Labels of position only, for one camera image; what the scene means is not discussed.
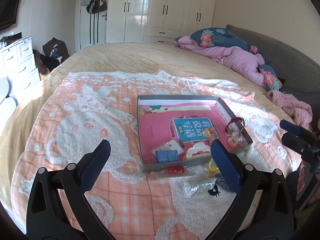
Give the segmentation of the pink quilt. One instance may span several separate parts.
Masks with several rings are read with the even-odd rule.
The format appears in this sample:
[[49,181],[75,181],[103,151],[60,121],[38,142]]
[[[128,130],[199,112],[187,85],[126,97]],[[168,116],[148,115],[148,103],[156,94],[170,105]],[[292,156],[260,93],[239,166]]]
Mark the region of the pink quilt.
[[210,47],[203,48],[197,45],[190,36],[176,38],[174,45],[189,52],[207,57],[239,73],[252,83],[264,86],[264,76],[259,67],[265,64],[260,54],[251,54],[240,47]]

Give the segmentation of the white wardrobe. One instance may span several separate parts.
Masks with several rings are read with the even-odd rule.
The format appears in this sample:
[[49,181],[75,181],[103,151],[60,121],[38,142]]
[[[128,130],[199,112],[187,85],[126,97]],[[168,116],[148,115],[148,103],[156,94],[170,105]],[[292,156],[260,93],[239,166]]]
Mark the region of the white wardrobe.
[[172,44],[212,26],[216,0],[108,0],[106,41]]

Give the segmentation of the pearl hair clip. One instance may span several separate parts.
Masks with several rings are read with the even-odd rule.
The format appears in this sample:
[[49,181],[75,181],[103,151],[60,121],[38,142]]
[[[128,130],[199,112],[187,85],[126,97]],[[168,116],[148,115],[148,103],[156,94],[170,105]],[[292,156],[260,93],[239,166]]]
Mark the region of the pearl hair clip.
[[241,145],[244,142],[244,137],[238,131],[234,131],[228,138],[228,143],[232,147]]

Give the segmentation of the dark red wrist watch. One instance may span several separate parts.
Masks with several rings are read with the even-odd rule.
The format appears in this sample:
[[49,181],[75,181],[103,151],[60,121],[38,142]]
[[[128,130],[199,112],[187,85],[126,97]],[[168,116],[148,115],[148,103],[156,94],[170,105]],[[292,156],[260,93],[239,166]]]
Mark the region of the dark red wrist watch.
[[225,126],[225,134],[231,137],[233,133],[241,134],[245,128],[245,120],[241,117],[234,117]]

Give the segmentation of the dark bead necklace bag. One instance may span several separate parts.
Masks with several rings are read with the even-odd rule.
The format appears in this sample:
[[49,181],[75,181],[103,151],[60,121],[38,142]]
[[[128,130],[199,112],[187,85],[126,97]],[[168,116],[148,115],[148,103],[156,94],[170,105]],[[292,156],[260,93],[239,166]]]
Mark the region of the dark bead necklace bag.
[[216,185],[218,185],[219,187],[221,187],[223,190],[225,190],[227,192],[233,192],[229,188],[229,186],[227,185],[227,183],[221,173],[217,173],[215,175],[215,178],[216,178]]

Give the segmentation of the grey cardboard box tray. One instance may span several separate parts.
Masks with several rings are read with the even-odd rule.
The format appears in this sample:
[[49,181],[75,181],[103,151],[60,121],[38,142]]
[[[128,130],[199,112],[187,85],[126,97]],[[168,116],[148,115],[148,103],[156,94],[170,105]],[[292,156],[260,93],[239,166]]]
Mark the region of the grey cardboard box tray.
[[243,118],[215,96],[140,95],[137,110],[145,172],[208,162],[209,132],[231,153],[253,143]]

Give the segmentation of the floral dark blue pillow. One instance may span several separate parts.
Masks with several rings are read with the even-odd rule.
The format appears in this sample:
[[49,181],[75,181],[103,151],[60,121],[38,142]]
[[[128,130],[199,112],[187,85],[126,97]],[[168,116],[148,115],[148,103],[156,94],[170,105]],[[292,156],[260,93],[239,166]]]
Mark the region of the floral dark blue pillow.
[[[253,44],[238,38],[230,30],[223,28],[208,28],[199,30],[191,35],[197,45],[203,48],[210,47],[233,47],[237,46],[251,54],[260,54],[263,58],[263,52]],[[264,86],[266,91],[280,90],[281,82],[278,79],[275,70],[269,65],[261,65],[259,71],[264,76]]]

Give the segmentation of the white door with hangers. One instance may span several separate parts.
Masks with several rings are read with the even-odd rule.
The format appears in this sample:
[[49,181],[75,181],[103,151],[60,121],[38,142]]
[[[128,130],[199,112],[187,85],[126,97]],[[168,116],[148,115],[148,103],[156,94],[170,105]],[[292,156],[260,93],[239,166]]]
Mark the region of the white door with hangers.
[[107,10],[89,14],[76,0],[75,9],[75,45],[79,51],[91,45],[106,43]]

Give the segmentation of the red earrings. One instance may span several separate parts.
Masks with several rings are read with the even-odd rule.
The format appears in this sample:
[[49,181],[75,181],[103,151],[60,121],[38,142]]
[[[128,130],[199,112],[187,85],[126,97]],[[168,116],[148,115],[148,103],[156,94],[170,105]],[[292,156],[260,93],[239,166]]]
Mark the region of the red earrings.
[[161,171],[156,171],[153,175],[162,179],[180,179],[192,176],[192,174],[183,166],[169,167]]

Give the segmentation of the blue box of pins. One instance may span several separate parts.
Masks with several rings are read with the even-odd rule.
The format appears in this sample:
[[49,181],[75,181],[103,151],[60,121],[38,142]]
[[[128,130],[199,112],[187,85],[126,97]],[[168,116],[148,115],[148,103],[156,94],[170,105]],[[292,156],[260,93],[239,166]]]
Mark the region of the blue box of pins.
[[178,162],[177,150],[159,150],[155,152],[157,163],[172,163]]

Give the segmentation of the white drawer chest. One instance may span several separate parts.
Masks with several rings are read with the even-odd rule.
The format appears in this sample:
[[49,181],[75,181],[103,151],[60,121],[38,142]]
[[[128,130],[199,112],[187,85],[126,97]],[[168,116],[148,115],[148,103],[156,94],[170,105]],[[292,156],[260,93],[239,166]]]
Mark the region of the white drawer chest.
[[9,81],[12,94],[40,81],[31,36],[17,40],[1,50],[1,77]]

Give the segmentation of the pink children's book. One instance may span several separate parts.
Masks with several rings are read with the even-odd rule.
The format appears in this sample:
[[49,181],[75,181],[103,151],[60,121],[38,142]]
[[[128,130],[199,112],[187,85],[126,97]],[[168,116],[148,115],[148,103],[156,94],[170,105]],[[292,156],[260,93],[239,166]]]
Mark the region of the pink children's book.
[[178,155],[178,159],[185,160],[186,151],[197,142],[208,145],[208,138],[204,135],[208,128],[214,130],[227,149],[232,149],[227,142],[225,126],[236,115],[219,102],[141,106],[140,109],[139,142],[144,164],[156,164],[156,156],[151,151],[171,140],[182,145],[184,153]]

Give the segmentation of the pink knitted blanket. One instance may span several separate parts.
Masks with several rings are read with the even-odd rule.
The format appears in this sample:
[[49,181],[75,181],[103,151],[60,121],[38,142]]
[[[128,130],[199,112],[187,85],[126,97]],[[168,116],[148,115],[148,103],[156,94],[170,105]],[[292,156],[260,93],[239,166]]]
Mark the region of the pink knitted blanket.
[[299,101],[292,94],[284,94],[277,90],[268,91],[267,98],[289,115],[297,126],[312,130],[313,113],[308,103]]

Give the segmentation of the cream hair claw clip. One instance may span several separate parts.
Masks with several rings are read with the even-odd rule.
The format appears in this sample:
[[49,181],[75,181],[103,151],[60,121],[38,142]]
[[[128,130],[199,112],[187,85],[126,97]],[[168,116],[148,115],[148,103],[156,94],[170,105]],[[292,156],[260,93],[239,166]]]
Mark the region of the cream hair claw clip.
[[210,147],[204,142],[197,142],[191,148],[186,151],[185,158],[187,160],[193,160],[197,158],[210,157]]

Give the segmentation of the bags hanging on door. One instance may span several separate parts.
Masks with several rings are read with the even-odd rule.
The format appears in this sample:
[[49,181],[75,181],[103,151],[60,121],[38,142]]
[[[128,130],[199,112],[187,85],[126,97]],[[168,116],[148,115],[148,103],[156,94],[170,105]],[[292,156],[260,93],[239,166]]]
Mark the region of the bags hanging on door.
[[81,0],[81,5],[89,14],[97,14],[107,10],[107,0]]

